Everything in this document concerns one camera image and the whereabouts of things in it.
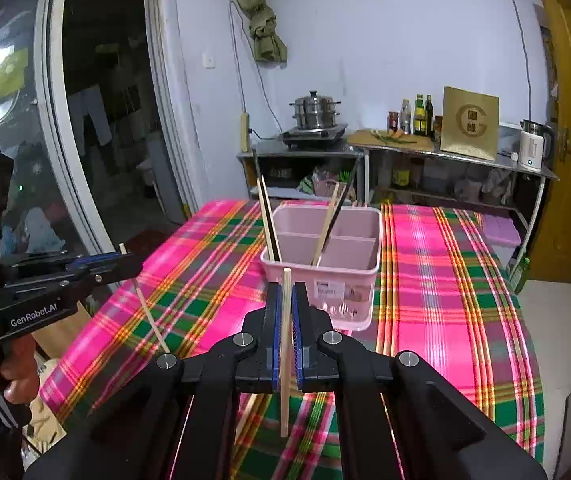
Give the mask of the person's left hand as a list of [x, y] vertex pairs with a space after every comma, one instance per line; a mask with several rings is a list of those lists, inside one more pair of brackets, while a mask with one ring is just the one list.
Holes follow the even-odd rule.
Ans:
[[29, 404], [37, 396], [39, 377], [34, 358], [36, 343], [31, 335], [11, 341], [9, 353], [0, 364], [0, 381], [9, 385], [4, 397], [12, 404]]

